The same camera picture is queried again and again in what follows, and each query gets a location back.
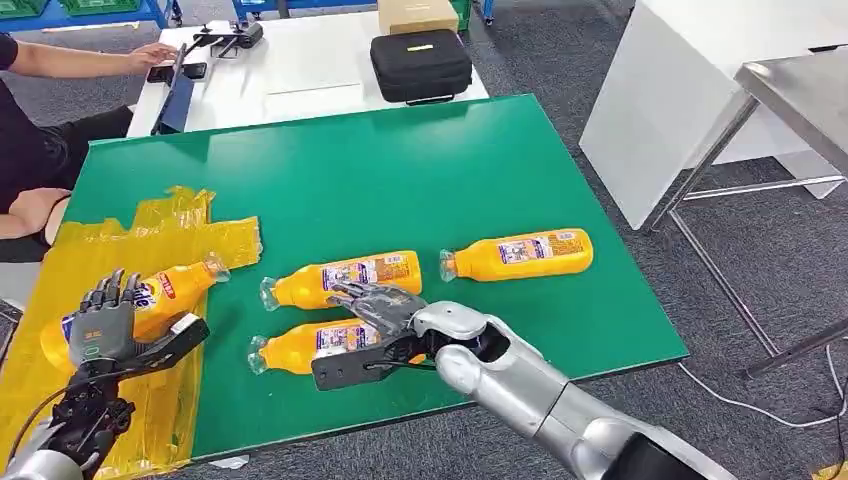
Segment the gray carpet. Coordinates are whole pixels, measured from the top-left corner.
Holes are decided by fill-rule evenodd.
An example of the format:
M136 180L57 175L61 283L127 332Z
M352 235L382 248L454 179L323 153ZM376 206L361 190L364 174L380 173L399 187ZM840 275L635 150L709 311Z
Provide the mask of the gray carpet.
M756 381L734 372L765 352L672 225L656 234L632 232L577 146L583 125L626 24L629 5L611 0L497 0L495 24L472 18L465 37L492 95L532 92L654 288L689 347L690 369L710 385L796 422L833 411L839 400L823 352ZM186 23L232 18L226 0L185 0ZM19 38L119 51L152 41L137 31L96 30ZM140 78L75 82L9 78L24 108L51 123L132 101ZM716 168L704 185L785 178L772 160ZM824 201L805 190L706 200L683 216L703 239L773 339L786 347L848 313L848 188ZM848 347L834 345L840 376ZM676 366L587 382L584 388L616 408L661 424L743 479L809 478L839 458L835 426L781 426L718 403ZM332 438L270 447L241 470L208 465L170 475L187 478L570 478L541 449L479 408L421 418Z

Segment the robotic arm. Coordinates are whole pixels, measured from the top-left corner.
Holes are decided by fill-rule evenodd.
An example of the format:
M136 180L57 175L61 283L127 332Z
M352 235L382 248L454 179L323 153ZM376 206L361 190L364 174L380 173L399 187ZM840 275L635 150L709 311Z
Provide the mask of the robotic arm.
M103 280L74 314L71 358L77 373L53 415L11 460L3 480L91 480L134 410L118 382L169 368L209 334L205 322L181 315L152 344L132 338L130 277ZM382 340L368 348L313 360L320 390L384 379L398 368L438 371L470 397L533 439L585 480L735 480L671 432L629 417L583 392L502 320L454 302L428 305L395 287L346 283L333 301L374 326ZM425 353L433 365L409 360ZM19 438L15 441L15 453Z
M370 352L313 361L319 389L360 380L357 368L350 371L340 357L361 357L364 368L358 370L377 370L380 379L398 368L398 360L426 353L445 383L538 442L581 479L735 479L668 430L582 391L497 317L454 302L427 305L394 287L351 283L337 290L344 295L334 302L384 340Z
M74 312L69 347L77 371L67 387L30 415L14 442L3 480L94 478L117 437L129 430L135 410L132 403L119 397L118 383L176 365L209 335L203 319L185 313L173 319L164 337L149 344L136 343L132 294L138 274L127 280L123 294L122 276L119 270L102 280ZM63 393L52 416L15 452L38 412Z

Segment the bottle cap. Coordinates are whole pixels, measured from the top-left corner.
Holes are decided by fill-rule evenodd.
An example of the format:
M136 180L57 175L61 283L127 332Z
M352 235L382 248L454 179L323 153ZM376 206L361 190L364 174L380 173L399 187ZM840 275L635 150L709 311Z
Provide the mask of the bottle cap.
M259 375L268 370L268 362L262 356L262 349L268 345L268 339L265 337L253 337L250 340L250 346L247 350L247 364L250 365L250 371Z
M445 282L456 278L456 255L450 250L439 252L439 275Z
M203 266L206 267L209 273L215 276L217 283L229 281L230 270L217 253L209 252L203 259Z
M271 277L265 277L262 279L262 282L259 283L259 298L262 300L262 305L265 306L265 310L268 310L269 312L273 312L280 308L280 301L277 300L277 296L274 293L276 286L277 279Z

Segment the person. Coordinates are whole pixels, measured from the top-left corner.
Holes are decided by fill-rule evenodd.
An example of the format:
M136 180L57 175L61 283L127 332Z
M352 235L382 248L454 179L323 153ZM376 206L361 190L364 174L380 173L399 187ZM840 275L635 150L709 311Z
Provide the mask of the person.
M19 42L0 33L0 70L31 77L145 73L175 56L176 49L162 43L121 55ZM130 120L129 107L121 106L61 125L36 127L0 79L0 261L40 259L46 246L33 254L31 240L40 239L42 244L46 240L39 233L54 207L67 203L88 154L88 142L126 136ZM8 242L25 237L31 238L23 247L21 242Z

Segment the smartphone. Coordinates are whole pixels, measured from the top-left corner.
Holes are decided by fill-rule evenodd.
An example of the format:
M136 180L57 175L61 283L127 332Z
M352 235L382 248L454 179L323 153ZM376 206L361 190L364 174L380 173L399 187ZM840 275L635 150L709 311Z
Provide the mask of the smartphone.
M149 83L162 83L171 79L174 73L173 65L165 65L162 67L153 67L147 73L147 81ZM191 80L200 80L206 76L206 62L188 63L183 65L183 74Z

